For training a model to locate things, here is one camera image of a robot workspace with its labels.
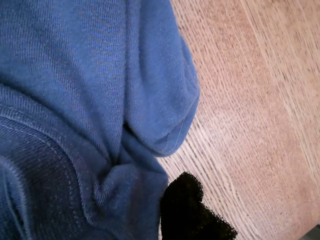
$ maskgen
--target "wooden table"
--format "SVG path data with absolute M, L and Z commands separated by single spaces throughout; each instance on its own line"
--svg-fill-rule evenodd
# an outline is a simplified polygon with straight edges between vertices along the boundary
M 320 222 L 320 0 L 172 0 L 198 110 L 161 158 L 204 185 L 238 240 L 297 240 Z

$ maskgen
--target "light wood floor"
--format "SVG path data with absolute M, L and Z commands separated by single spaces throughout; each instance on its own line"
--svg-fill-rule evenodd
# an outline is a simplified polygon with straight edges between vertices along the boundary
M 159 161 L 204 185 L 238 240 L 297 240 L 320 222 L 320 0 L 172 0 L 198 110 Z

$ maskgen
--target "knit fabric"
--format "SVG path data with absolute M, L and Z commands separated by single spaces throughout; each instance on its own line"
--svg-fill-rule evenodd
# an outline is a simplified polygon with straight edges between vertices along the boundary
M 0 239 L 152 240 L 199 99 L 169 0 L 3 0 Z

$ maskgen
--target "wooden surface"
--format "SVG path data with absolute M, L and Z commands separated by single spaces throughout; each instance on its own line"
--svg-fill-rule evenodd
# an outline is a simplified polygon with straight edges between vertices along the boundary
M 159 161 L 204 185 L 237 240 L 297 240 L 320 222 L 320 0 L 172 0 L 198 110 Z

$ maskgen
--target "blue fabric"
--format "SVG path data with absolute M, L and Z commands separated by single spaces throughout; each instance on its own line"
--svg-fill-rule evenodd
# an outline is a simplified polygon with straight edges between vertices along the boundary
M 169 0 L 3 0 L 0 239 L 158 238 L 199 99 Z

